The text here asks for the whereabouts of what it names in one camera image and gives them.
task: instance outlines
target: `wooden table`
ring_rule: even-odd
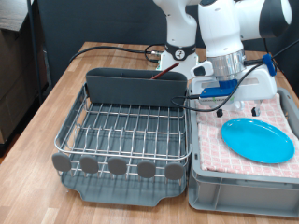
[[[85,43],[83,49],[100,45],[107,44]],[[145,48],[137,45],[118,46]],[[198,49],[197,53],[204,60],[205,51]],[[263,54],[247,52],[247,55],[253,59],[261,58]],[[68,191],[62,185],[51,162],[51,155],[57,152],[54,138],[85,81],[85,74],[94,67],[155,69],[155,66],[146,61],[142,54],[112,49],[87,52],[70,64],[0,166],[0,224],[299,222],[296,218],[196,211],[189,206],[185,193],[176,198],[161,200],[156,207],[86,203],[76,191]],[[278,74],[277,81],[279,86],[289,90],[299,105],[285,77]]]

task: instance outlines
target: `white plastic part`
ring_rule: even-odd
[[[194,73],[194,70],[199,68],[199,67],[204,67],[205,69],[205,76],[209,77],[212,76],[214,74],[214,69],[213,69],[213,64],[210,61],[204,61],[202,63],[197,64],[192,70],[191,70],[191,75],[193,77],[197,77],[196,74]]]
[[[167,19],[167,42],[173,46],[188,47],[195,44],[197,22],[186,13],[191,0],[153,0]]]
[[[242,40],[261,38],[259,27],[263,4],[264,0],[243,0],[235,3]]]
[[[252,66],[237,75],[237,79],[242,78]],[[219,87],[219,82],[214,77],[197,77],[192,81],[192,94],[201,94],[204,88]],[[239,110],[235,102],[255,101],[272,99],[277,93],[277,83],[274,77],[269,75],[266,65],[252,71],[238,87],[230,101],[222,108],[224,110]],[[199,99],[201,105],[209,105],[211,108],[219,105],[221,101],[214,101],[212,98]]]
[[[160,69],[159,70],[165,70],[166,68],[170,67],[174,63],[179,63],[178,67],[175,67],[172,72],[179,72],[187,77],[187,79],[192,79],[193,76],[191,75],[190,71],[197,65],[198,63],[198,56],[196,53],[193,53],[189,55],[185,61],[176,61],[174,60],[173,56],[168,53],[167,51],[164,51],[161,55],[161,61],[160,61]]]
[[[245,107],[244,101],[237,101],[234,103],[235,111],[242,111]]]
[[[282,13],[284,15],[284,18],[286,19],[286,22],[291,25],[292,23],[292,8],[290,5],[289,0],[281,0],[282,5]]]
[[[243,49],[234,0],[198,5],[198,18],[207,57],[219,57]]]

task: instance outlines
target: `blue gripper part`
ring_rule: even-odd
[[[274,77],[277,74],[277,72],[274,69],[274,65],[273,65],[273,62],[272,62],[271,55],[270,54],[265,54],[263,56],[263,62],[264,62],[265,65],[267,65],[270,76]]]

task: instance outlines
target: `wire rack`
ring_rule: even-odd
[[[108,160],[112,157],[126,160],[125,179],[138,176],[137,165],[141,161],[154,162],[154,178],[165,177],[164,167],[170,162],[183,166],[188,163],[191,151],[185,110],[92,104],[86,91],[80,98],[80,104],[72,108],[55,138],[55,146],[69,155],[72,176],[82,172],[79,160],[83,155],[96,158],[98,177],[113,178],[108,169]]]

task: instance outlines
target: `gray storage bin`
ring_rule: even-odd
[[[299,111],[289,93],[278,88],[281,107],[299,136]],[[238,175],[200,168],[196,112],[191,112],[192,169],[189,204],[198,210],[299,217],[299,179]]]

